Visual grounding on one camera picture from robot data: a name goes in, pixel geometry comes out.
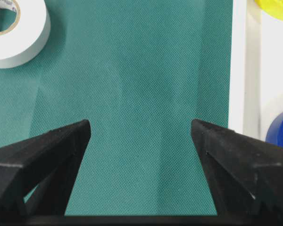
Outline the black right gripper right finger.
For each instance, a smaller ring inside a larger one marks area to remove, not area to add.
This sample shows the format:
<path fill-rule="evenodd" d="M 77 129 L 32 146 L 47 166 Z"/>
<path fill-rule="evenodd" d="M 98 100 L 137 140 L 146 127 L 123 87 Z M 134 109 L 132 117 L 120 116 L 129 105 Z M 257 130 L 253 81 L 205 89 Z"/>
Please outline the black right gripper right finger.
<path fill-rule="evenodd" d="M 283 147 L 199 119 L 191 138 L 218 216 L 283 226 Z"/>

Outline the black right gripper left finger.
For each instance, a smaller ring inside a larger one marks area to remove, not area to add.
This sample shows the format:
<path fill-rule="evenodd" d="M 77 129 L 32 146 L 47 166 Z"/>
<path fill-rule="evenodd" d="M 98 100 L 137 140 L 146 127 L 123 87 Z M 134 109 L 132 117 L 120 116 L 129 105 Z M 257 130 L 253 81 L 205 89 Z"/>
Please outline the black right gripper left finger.
<path fill-rule="evenodd" d="M 0 147 L 0 223 L 63 216 L 90 138 L 82 120 Z"/>

